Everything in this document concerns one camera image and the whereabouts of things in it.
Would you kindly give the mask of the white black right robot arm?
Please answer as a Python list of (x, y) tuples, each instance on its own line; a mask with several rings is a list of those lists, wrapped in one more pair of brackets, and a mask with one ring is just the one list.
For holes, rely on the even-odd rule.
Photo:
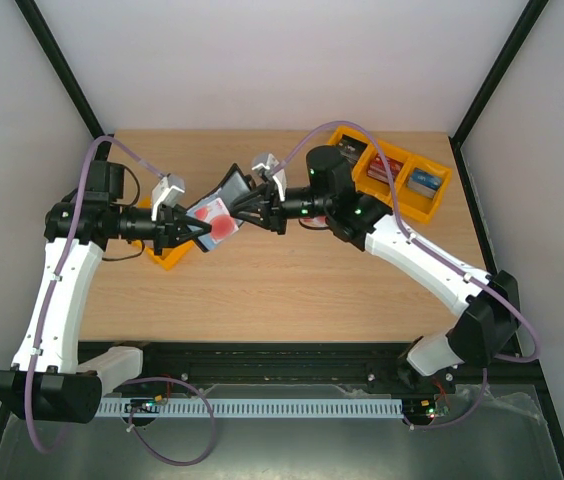
[(309, 184), (289, 188), (274, 157), (256, 165), (262, 184), (234, 200), (233, 218), (285, 234), (290, 219), (324, 217), (335, 237), (397, 267), (429, 290), (456, 317), (454, 326), (417, 340), (398, 367), (398, 379), (417, 392), (453, 365), (487, 367), (519, 326), (517, 280), (466, 265), (400, 224), (381, 200), (357, 191), (347, 159), (334, 146), (306, 156)]

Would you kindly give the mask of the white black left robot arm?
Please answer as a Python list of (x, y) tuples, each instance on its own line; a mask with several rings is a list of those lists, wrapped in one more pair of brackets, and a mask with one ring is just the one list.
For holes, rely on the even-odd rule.
[(95, 160), (83, 169), (74, 199), (45, 217), (44, 273), (24, 339), (0, 370), (0, 402), (22, 420), (86, 424), (103, 396), (142, 370), (136, 347), (113, 347), (85, 364), (78, 336), (94, 274), (109, 241), (143, 241), (156, 253), (210, 233), (210, 224), (173, 202), (119, 204), (126, 168)]

